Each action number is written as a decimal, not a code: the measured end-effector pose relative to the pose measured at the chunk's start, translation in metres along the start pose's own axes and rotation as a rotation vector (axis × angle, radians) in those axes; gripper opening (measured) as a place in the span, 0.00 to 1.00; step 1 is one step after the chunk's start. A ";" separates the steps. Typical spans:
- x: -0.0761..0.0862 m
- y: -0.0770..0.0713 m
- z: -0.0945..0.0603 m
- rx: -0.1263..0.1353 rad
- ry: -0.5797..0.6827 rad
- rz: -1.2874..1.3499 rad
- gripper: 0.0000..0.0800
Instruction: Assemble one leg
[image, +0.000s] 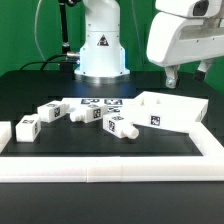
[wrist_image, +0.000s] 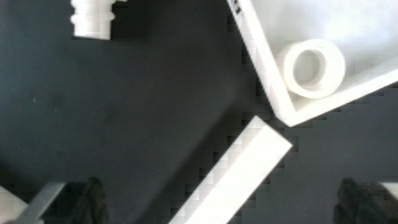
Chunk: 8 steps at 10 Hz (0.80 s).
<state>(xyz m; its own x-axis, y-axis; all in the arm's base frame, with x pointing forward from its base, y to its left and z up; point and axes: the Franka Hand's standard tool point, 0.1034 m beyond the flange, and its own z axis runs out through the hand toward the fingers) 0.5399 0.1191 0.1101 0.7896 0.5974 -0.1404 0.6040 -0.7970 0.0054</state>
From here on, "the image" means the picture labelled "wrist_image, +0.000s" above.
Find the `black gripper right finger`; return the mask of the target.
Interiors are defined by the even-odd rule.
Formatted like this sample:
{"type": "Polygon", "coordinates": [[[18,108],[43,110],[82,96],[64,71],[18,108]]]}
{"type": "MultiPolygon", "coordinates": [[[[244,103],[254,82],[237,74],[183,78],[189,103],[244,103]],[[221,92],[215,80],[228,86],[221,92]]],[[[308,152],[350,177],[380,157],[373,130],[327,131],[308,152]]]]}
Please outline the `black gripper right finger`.
{"type": "Polygon", "coordinates": [[[341,180],[334,224],[398,224],[398,182],[341,180]]]}

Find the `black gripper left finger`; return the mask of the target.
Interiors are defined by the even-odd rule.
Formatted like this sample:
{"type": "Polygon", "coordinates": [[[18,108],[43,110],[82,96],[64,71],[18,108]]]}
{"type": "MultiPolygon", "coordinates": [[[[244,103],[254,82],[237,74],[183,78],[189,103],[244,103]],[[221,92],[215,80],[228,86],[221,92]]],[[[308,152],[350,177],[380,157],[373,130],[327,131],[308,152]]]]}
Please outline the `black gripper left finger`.
{"type": "Polygon", "coordinates": [[[96,177],[62,190],[61,224],[109,224],[105,189],[96,177]]]}

